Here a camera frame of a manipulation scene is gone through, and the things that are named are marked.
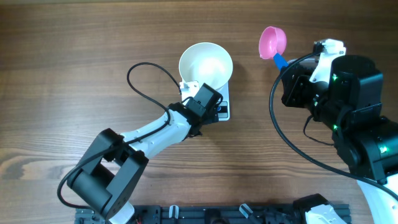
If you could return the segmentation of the pink scoop blue handle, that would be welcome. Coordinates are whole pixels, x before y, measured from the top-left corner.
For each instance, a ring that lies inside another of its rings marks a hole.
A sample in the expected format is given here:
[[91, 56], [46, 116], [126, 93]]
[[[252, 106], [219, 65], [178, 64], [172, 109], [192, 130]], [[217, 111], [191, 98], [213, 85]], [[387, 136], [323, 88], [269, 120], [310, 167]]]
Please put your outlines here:
[[259, 39], [259, 56], [263, 60], [273, 60], [278, 70], [281, 71], [288, 66], [282, 56], [286, 45], [285, 32], [281, 28], [269, 26], [264, 29]]

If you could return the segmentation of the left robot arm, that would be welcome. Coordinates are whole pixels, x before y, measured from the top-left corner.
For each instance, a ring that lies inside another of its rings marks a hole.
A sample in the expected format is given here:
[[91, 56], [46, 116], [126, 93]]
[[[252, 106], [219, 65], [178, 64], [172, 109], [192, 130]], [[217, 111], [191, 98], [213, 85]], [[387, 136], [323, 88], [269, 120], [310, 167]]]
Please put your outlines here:
[[160, 118], [140, 129], [124, 134], [105, 129], [62, 182], [106, 222], [128, 223], [135, 213], [129, 198], [149, 159], [217, 122], [222, 101], [221, 93], [203, 84], [195, 96], [164, 107]]

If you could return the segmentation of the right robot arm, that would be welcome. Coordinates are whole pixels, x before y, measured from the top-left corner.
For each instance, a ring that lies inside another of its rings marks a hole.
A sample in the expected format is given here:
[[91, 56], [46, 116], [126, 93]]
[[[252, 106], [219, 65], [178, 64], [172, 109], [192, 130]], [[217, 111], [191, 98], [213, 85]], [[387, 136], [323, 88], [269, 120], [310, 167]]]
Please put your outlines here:
[[397, 123], [381, 115], [383, 74], [367, 57], [344, 55], [332, 60], [326, 81], [312, 83], [307, 58], [282, 66], [276, 80], [284, 87], [282, 103], [308, 109], [331, 129], [349, 171], [311, 162], [357, 180], [374, 223], [397, 223]]

